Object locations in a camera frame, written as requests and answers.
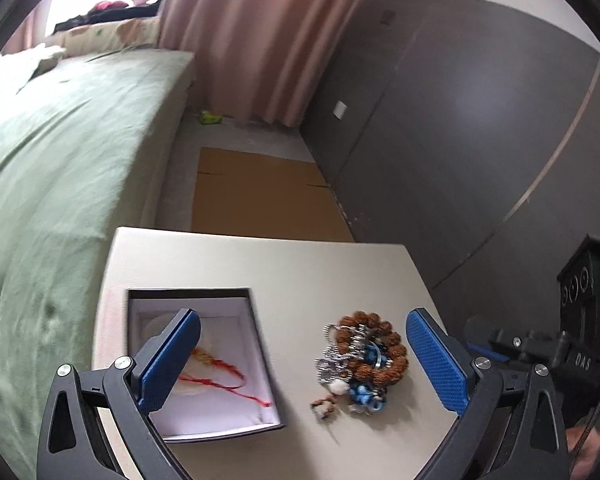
gray wall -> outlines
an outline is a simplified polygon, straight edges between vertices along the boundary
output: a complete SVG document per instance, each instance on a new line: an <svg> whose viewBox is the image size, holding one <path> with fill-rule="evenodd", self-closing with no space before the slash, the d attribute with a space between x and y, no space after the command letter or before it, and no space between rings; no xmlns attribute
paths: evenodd
<svg viewBox="0 0 600 480"><path fill-rule="evenodd" d="M562 154L503 220L599 62L565 31L483 0L357 8L302 135L356 240L404 244L450 334L473 314L558 329L556 275L587 232L600 235L600 78Z"/></svg>

blue gripper pad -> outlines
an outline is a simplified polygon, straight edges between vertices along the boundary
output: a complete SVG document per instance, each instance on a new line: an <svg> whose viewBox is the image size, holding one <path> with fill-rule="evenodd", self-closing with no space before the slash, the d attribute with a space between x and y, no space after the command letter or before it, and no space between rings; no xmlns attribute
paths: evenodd
<svg viewBox="0 0 600 480"><path fill-rule="evenodd" d="M198 314L191 311L184 317L173 335L164 343L140 377L138 409L142 413L148 415L163 406L199 339L200 318Z"/></svg>
<svg viewBox="0 0 600 480"><path fill-rule="evenodd" d="M424 368L442 405L461 416L469 404L466 374L442 344L433 327L418 311L419 309L412 310L407 316L409 345Z"/></svg>

open box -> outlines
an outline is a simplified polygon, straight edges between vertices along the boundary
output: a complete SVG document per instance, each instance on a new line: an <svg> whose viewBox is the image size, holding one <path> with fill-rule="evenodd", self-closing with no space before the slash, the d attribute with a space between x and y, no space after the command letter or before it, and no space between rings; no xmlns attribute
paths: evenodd
<svg viewBox="0 0 600 480"><path fill-rule="evenodd" d="M263 407L254 400L212 386L178 381L164 406L150 414L163 439L169 443L198 442L283 428L247 289L130 290L127 332L130 355L135 355L149 337L161 332L181 308L190 308L200 316L202 330L197 348L235 365L246 377L240 393L270 402L270 406ZM239 383L226 370L200 364L195 371L196 377L220 384Z"/></svg>

curtain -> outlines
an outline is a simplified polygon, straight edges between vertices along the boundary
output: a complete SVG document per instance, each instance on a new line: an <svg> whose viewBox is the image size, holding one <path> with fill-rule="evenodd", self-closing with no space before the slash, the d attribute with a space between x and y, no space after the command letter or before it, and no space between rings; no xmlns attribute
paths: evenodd
<svg viewBox="0 0 600 480"><path fill-rule="evenodd" d="M193 104L297 126L357 0L166 0L158 46L196 54Z"/></svg>
<svg viewBox="0 0 600 480"><path fill-rule="evenodd" d="M52 0L42 0L16 29L2 49L3 54L16 54L41 43L45 37L46 19Z"/></svg>

green bedsheet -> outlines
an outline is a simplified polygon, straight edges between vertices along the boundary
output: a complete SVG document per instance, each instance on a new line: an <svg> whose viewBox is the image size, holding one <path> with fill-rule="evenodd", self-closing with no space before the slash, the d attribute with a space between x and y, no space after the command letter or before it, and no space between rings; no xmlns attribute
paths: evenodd
<svg viewBox="0 0 600 480"><path fill-rule="evenodd" d="M35 478L55 370L90 366L110 241L139 222L162 102L190 82L191 59L66 60L0 113L0 453L21 480Z"/></svg>

